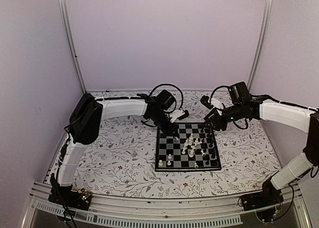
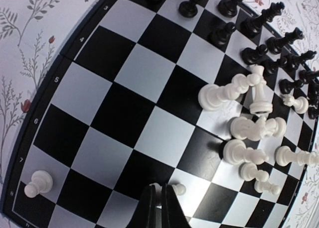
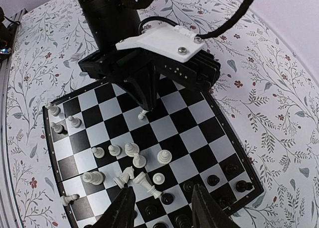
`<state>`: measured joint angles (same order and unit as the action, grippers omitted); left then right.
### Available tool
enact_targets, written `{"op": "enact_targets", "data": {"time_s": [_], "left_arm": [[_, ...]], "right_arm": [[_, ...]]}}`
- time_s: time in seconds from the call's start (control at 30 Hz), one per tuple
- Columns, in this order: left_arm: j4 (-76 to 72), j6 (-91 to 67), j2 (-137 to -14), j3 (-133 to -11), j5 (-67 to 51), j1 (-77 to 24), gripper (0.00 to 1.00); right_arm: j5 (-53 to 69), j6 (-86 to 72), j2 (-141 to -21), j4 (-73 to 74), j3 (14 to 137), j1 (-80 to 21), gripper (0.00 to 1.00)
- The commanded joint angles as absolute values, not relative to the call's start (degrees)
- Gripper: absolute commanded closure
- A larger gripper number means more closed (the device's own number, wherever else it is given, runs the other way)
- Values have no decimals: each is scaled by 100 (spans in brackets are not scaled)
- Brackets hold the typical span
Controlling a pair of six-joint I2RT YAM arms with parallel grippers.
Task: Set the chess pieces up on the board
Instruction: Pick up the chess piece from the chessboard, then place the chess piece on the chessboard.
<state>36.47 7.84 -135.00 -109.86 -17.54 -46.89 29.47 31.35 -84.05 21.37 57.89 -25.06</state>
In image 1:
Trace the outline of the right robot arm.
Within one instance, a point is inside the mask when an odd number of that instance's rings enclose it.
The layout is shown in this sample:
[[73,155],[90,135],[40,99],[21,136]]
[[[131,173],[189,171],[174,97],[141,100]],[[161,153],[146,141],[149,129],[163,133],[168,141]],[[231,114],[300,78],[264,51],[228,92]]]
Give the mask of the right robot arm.
[[263,184],[258,194],[258,202],[268,206],[277,198],[280,191],[289,183],[302,178],[307,172],[319,165],[319,112],[312,107],[276,100],[269,95],[236,95],[231,97],[232,105],[226,107],[221,101],[203,96],[201,103],[210,112],[204,118],[216,131],[225,130],[230,122],[240,119],[255,119],[277,123],[281,127],[295,129],[303,133],[305,146],[291,161]]

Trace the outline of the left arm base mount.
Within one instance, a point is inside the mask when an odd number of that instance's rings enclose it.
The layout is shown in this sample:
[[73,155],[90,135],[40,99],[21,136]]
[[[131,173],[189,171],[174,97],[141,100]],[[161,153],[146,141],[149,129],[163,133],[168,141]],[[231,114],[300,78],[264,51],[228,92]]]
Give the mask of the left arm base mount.
[[71,186],[57,186],[51,189],[48,200],[55,204],[65,205],[68,208],[88,211],[91,205],[92,192],[84,189],[73,191]]

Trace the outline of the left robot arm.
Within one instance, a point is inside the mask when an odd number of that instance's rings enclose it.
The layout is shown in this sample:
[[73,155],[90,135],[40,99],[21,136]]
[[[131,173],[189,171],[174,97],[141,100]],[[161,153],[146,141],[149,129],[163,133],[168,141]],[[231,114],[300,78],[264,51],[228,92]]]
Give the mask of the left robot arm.
[[58,160],[58,171],[51,179],[59,187],[55,197],[63,205],[74,201],[70,187],[78,163],[87,149],[99,136],[101,122],[115,117],[142,116],[149,119],[168,136],[176,136],[174,120],[168,116],[168,109],[176,102],[174,96],[163,90],[157,96],[137,94],[135,97],[96,98],[84,94],[73,111],[66,126],[67,140]]

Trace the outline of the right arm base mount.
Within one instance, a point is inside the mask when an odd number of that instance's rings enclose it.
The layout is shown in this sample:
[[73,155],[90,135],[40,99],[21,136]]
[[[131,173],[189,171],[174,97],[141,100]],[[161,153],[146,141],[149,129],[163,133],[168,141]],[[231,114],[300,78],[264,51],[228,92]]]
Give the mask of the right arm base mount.
[[256,213],[257,218],[264,222],[273,222],[281,211],[284,201],[281,190],[277,190],[270,180],[262,185],[262,191],[242,195],[238,200],[238,205],[243,207],[244,211],[250,211],[271,206],[271,208]]

